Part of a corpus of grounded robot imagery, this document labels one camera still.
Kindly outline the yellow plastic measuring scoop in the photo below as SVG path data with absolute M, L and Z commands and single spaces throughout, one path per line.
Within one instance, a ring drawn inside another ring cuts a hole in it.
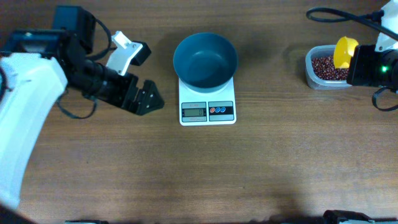
M 339 39 L 333 53 L 333 64 L 337 69 L 349 68 L 351 59 L 354 56 L 358 41 L 347 36 Z

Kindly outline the red adzuki beans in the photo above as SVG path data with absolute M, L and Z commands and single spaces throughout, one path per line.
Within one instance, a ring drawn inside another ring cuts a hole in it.
M 347 68 L 335 68 L 333 56 L 312 59 L 314 74 L 322 80 L 341 81 L 346 80 L 349 74 Z

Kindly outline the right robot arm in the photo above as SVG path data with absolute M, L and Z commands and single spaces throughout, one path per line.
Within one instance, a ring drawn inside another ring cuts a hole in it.
M 389 1 L 373 18 L 379 31 L 374 45 L 360 45 L 344 38 L 344 63 L 349 68 L 346 82 L 353 86 L 386 87 L 397 91 L 397 1 Z

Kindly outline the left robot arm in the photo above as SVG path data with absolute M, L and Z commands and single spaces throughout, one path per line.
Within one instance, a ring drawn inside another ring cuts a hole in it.
M 80 6 L 58 6 L 51 29 L 15 30 L 1 49 L 1 205 L 17 209 L 24 173 L 53 105 L 69 88 L 136 115 L 164 107 L 155 83 L 128 72 L 151 51 L 122 32 L 94 54 L 99 19 Z

